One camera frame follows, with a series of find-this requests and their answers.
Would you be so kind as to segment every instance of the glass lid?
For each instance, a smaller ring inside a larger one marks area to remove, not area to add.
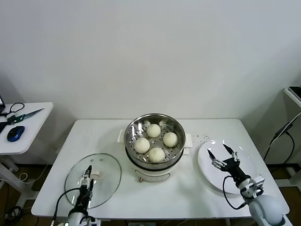
[[[89,155],[72,167],[65,181],[65,191],[80,187],[89,166],[92,166],[90,178],[94,179],[93,195],[88,206],[88,209],[91,209],[104,204],[116,192],[121,180],[121,166],[112,155]],[[66,196],[68,201],[75,205],[78,195],[79,191],[72,191]]]

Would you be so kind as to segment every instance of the blue mouse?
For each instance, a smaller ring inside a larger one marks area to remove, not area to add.
[[[25,130],[24,126],[16,126],[8,132],[8,141],[15,142],[20,139]]]

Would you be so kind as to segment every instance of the steamed bun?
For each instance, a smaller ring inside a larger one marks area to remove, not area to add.
[[[146,153],[150,148],[150,142],[145,138],[139,138],[134,144],[135,150],[140,153]]]
[[[161,148],[155,147],[150,150],[149,160],[151,162],[162,162],[164,159],[165,159],[165,153]]]
[[[151,124],[151,125],[148,126],[148,128],[146,130],[146,133],[150,137],[157,137],[161,133],[160,126],[158,126],[157,124]]]
[[[163,137],[163,142],[167,147],[174,147],[178,143],[178,137],[175,133],[166,133]]]

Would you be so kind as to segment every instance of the white plate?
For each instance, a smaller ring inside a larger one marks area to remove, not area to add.
[[[204,143],[198,152],[198,164],[207,178],[207,180],[222,190],[222,182],[224,178],[230,175],[228,172],[222,172],[219,169],[215,168],[211,164],[211,159],[208,154],[208,149],[215,155],[215,157],[224,161],[228,158],[231,158],[231,155],[227,152],[223,144],[232,148],[234,152],[237,152],[238,158],[240,160],[239,167],[243,170],[245,174],[250,175],[252,178],[257,176],[256,166],[249,155],[240,147],[238,144],[230,142],[228,140],[211,140]],[[235,183],[232,178],[228,178],[225,182],[225,192],[231,194],[240,194],[239,189],[235,186]]]

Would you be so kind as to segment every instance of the stainless steel pot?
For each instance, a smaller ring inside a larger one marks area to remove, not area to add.
[[[146,129],[151,124],[157,124],[161,128],[161,134],[158,137],[151,138],[147,135]],[[178,144],[175,147],[167,147],[163,143],[163,136],[173,132],[178,136]],[[146,138],[150,142],[150,149],[160,147],[165,152],[165,160],[163,162],[154,163],[148,160],[148,152],[140,154],[136,152],[134,144],[139,138]],[[174,166],[183,155],[183,147],[185,144],[185,132],[180,123],[170,116],[158,113],[143,115],[132,121],[124,136],[127,156],[136,166],[150,171],[166,170]]]

